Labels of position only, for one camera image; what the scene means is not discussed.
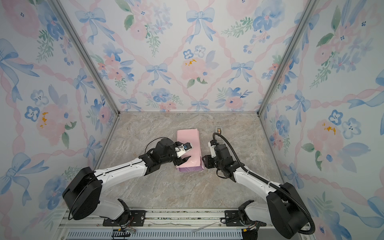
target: black bracket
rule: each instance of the black bracket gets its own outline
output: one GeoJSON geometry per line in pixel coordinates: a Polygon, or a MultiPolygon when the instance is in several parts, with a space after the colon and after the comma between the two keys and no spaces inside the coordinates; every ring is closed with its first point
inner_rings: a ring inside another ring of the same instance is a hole
{"type": "MultiPolygon", "coordinates": [[[[144,226],[145,213],[146,213],[145,210],[131,210],[131,214],[132,214],[133,219],[130,222],[130,226],[131,227],[144,226]]],[[[116,220],[112,220],[110,218],[104,218],[103,226],[104,227],[119,227],[120,225],[116,222],[116,220]]]]}
{"type": "MultiPolygon", "coordinates": [[[[240,222],[240,216],[238,214],[238,210],[226,210],[224,211],[225,213],[225,218],[221,218],[221,222],[224,223],[225,219],[225,225],[227,227],[246,227],[240,222]]],[[[261,227],[265,227],[266,223],[261,222],[261,227]]]]}

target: folded pink wrapping paper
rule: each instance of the folded pink wrapping paper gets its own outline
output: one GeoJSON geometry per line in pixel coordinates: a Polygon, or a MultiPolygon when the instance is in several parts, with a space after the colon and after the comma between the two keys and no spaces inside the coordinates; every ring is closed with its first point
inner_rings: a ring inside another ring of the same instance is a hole
{"type": "Polygon", "coordinates": [[[201,160],[200,138],[197,129],[185,129],[177,131],[177,141],[181,143],[190,142],[192,149],[185,153],[182,158],[191,156],[187,162],[176,166],[180,172],[201,171],[204,165],[201,160]]]}

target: black flexible conduit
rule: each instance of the black flexible conduit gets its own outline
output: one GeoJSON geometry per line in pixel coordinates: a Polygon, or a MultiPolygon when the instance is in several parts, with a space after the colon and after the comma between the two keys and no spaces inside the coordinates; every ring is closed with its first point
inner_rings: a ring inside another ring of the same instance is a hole
{"type": "MultiPolygon", "coordinates": [[[[213,135],[212,135],[212,138],[215,142],[215,144],[217,144],[217,141],[215,139],[215,136],[219,136],[220,138],[222,138],[226,144],[228,145],[228,147],[231,149],[233,155],[235,156],[237,162],[240,164],[241,168],[247,172],[249,175],[251,176],[254,176],[255,178],[259,179],[260,181],[268,184],[269,181],[264,179],[263,177],[260,177],[259,175],[257,174],[254,174],[253,172],[249,171],[248,169],[246,169],[240,162],[239,160],[239,157],[237,156],[235,150],[233,149],[232,145],[229,143],[229,141],[224,137],[222,136],[221,134],[217,133],[217,132],[214,132],[213,135]]],[[[299,230],[297,231],[298,233],[301,233],[301,234],[305,234],[305,235],[310,235],[310,234],[313,234],[314,231],[315,231],[315,225],[314,225],[314,222],[313,222],[313,219],[311,217],[311,214],[306,210],[306,208],[304,208],[298,201],[296,201],[296,199],[294,199],[289,193],[287,193],[286,191],[284,191],[282,188],[280,188],[279,186],[276,186],[274,185],[273,183],[269,183],[269,186],[273,187],[274,189],[276,189],[277,192],[281,193],[282,195],[284,195],[287,199],[291,200],[299,209],[300,211],[302,211],[302,213],[304,213],[305,217],[308,219],[308,222],[310,224],[310,229],[309,230],[299,230]]]]}

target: robotic arm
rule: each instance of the robotic arm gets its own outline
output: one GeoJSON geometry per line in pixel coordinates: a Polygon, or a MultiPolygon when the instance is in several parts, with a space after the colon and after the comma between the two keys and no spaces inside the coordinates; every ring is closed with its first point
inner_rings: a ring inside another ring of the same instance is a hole
{"type": "MultiPolygon", "coordinates": [[[[209,142],[211,155],[203,157],[206,168],[217,168],[225,179],[240,183],[257,195],[267,204],[258,204],[252,200],[239,207],[238,215],[243,225],[254,224],[255,221],[273,224],[281,235],[291,238],[295,233],[313,234],[314,223],[296,189],[289,183],[279,184],[264,179],[252,172],[240,162],[233,147],[220,134],[214,133],[209,142]],[[233,160],[225,144],[218,144],[215,136],[221,137],[233,152],[233,160]],[[310,223],[310,230],[301,230],[310,223]]],[[[168,138],[161,139],[154,149],[134,160],[112,168],[92,171],[89,167],[79,171],[76,177],[63,192],[63,198],[70,209],[73,219],[83,219],[89,215],[98,215],[113,220],[116,225],[130,224],[133,216],[126,203],[118,199],[101,197],[106,189],[134,177],[148,175],[160,169],[160,165],[173,162],[174,165],[185,163],[189,157],[181,156],[192,149],[190,143],[173,143],[168,138]]]]}

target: wall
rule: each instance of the wall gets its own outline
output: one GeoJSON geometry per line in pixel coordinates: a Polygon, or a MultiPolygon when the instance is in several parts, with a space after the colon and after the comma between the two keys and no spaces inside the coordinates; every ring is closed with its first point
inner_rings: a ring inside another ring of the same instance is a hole
{"type": "Polygon", "coordinates": [[[306,1],[61,3],[121,110],[256,111],[306,1]]]}
{"type": "Polygon", "coordinates": [[[383,12],[378,0],[320,0],[262,115],[318,240],[384,239],[383,12]]]}
{"type": "Polygon", "coordinates": [[[51,239],[114,114],[46,2],[2,0],[0,29],[0,239],[51,239]]]}

